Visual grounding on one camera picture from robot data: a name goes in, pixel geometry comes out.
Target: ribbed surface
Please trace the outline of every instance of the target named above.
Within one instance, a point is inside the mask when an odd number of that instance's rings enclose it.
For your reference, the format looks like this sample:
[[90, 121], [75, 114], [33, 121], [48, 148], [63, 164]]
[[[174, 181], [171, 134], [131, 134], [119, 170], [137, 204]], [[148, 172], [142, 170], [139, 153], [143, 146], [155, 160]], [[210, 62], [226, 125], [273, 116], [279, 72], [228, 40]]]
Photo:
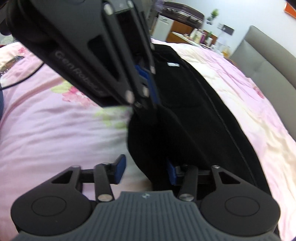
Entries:
[[99, 204], [80, 228], [55, 237], [21, 233], [14, 241], [279, 241], [273, 234], [240, 238], [210, 226], [196, 205], [182, 202], [171, 191], [122, 192], [118, 200]]

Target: orange wall decoration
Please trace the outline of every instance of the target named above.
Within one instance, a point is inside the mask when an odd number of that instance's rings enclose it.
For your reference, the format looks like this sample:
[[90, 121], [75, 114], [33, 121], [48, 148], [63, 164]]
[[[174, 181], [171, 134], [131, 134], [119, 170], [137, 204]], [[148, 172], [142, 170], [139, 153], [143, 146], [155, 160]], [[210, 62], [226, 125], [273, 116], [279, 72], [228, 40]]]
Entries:
[[292, 17], [296, 18], [296, 10], [289, 3], [286, 3], [284, 10], [287, 14], [290, 14]]

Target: black garment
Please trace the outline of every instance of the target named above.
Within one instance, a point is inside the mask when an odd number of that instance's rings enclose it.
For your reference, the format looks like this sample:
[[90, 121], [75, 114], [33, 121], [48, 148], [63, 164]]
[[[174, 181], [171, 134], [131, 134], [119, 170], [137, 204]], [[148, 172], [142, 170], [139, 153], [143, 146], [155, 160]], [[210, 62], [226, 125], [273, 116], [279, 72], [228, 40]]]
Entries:
[[154, 190], [172, 189], [166, 171], [168, 157], [204, 170], [219, 165], [271, 195], [252, 145], [214, 89], [171, 47], [155, 45], [153, 55], [162, 103], [158, 124], [146, 126], [134, 114], [128, 149]]

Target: power outlet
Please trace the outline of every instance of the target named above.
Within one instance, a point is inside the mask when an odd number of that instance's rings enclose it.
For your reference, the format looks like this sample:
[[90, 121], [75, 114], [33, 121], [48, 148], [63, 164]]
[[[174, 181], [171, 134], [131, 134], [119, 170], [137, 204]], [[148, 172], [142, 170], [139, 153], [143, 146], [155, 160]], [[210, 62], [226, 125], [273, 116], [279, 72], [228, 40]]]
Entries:
[[224, 27], [224, 24], [222, 24], [222, 23], [219, 23], [217, 28], [222, 30], [222, 29], [223, 29], [223, 27]]

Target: gray upholstered headboard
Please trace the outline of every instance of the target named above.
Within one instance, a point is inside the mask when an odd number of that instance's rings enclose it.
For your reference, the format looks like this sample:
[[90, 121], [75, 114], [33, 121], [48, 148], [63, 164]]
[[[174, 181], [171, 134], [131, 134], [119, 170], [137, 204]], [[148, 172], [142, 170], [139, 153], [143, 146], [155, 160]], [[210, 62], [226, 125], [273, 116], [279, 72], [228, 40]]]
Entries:
[[254, 26], [230, 58], [261, 89], [296, 140], [296, 58]]

